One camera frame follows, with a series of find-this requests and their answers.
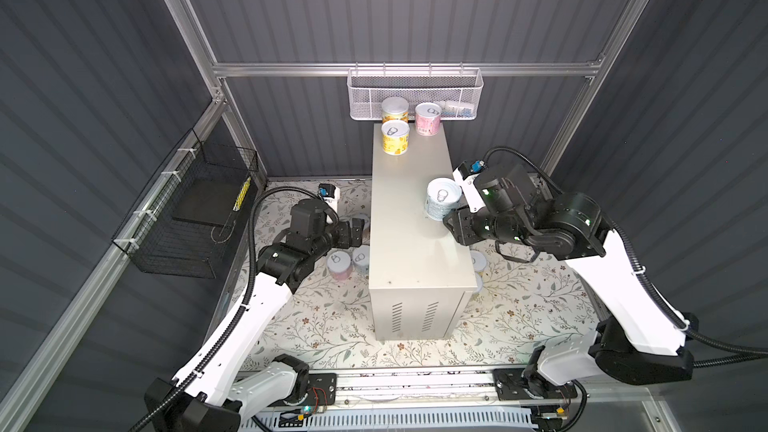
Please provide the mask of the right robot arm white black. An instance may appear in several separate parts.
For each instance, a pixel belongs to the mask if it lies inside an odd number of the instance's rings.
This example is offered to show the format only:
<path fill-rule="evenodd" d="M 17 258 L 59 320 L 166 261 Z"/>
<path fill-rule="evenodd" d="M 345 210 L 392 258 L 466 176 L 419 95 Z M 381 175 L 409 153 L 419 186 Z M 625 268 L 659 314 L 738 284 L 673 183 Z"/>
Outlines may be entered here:
<path fill-rule="evenodd" d="M 604 375 L 629 385 L 691 379 L 697 368 L 764 359 L 764 347 L 710 338 L 698 319 L 673 308 L 649 280 L 626 232 L 598 203 L 563 191 L 528 157 L 513 167 L 482 159 L 453 172 L 466 203 L 442 220 L 456 242 L 517 243 L 565 262 L 608 309 L 596 328 L 558 346 L 538 346 L 512 384 L 545 398 L 582 378 Z"/>

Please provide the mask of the pink label can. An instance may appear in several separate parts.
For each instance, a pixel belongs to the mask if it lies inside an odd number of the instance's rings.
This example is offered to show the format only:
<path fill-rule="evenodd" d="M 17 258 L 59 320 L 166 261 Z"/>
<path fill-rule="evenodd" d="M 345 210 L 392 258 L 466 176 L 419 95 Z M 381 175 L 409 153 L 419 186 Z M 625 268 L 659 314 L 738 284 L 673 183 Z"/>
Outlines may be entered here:
<path fill-rule="evenodd" d="M 438 133 L 442 107 L 434 102 L 423 102 L 414 109 L 415 128 L 420 136 L 431 137 Z"/>
<path fill-rule="evenodd" d="M 329 253 L 326 259 L 326 268 L 333 279 L 337 281 L 347 280 L 354 268 L 351 255 L 344 250 L 335 250 Z"/>

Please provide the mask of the yellow label can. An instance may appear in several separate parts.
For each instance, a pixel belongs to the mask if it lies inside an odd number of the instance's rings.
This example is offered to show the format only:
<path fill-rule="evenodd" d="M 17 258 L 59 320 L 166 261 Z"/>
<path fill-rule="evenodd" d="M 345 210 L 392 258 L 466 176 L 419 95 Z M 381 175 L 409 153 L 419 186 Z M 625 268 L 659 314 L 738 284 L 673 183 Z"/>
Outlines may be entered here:
<path fill-rule="evenodd" d="M 389 120 L 381 125 L 382 149 L 392 156 L 405 154 L 409 146 L 410 127 L 406 121 Z"/>

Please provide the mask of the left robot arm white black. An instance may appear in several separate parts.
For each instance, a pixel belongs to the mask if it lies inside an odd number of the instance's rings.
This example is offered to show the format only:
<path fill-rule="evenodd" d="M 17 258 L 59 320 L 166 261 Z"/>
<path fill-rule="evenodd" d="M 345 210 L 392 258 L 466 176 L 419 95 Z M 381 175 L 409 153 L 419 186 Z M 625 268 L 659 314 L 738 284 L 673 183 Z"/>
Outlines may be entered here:
<path fill-rule="evenodd" d="M 170 380 L 157 379 L 145 394 L 147 413 L 132 430 L 236 431 L 275 402 L 299 406 L 310 389 L 310 367 L 287 354 L 264 370 L 237 375 L 269 322 L 288 304 L 318 260 L 333 249 L 358 247 L 361 219 L 338 215 L 340 192 L 329 183 L 317 191 L 294 187 L 302 200 L 290 210 L 290 223 L 262 248 L 256 246 L 257 214 L 276 187 L 253 203 L 247 224 L 249 268 L 245 289 L 207 341 Z"/>

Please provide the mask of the teal label can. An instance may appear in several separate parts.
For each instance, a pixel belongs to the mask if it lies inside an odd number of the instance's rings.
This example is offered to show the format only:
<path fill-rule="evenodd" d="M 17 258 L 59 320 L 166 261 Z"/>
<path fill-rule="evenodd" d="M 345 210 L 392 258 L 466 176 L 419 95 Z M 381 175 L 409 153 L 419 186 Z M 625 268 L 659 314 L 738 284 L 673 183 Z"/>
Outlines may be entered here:
<path fill-rule="evenodd" d="M 370 271 L 370 246 L 361 245 L 354 248 L 351 257 L 355 270 L 362 276 L 368 276 Z"/>

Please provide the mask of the green orange label can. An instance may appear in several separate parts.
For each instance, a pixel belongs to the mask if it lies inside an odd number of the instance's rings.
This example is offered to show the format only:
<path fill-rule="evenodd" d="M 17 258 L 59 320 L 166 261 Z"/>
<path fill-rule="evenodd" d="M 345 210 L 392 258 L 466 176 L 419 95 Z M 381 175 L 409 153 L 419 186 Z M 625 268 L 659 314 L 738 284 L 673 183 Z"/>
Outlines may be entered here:
<path fill-rule="evenodd" d="M 388 121 L 409 120 L 409 102 L 402 97 L 388 97 L 381 103 L 381 119 L 383 123 Z"/>

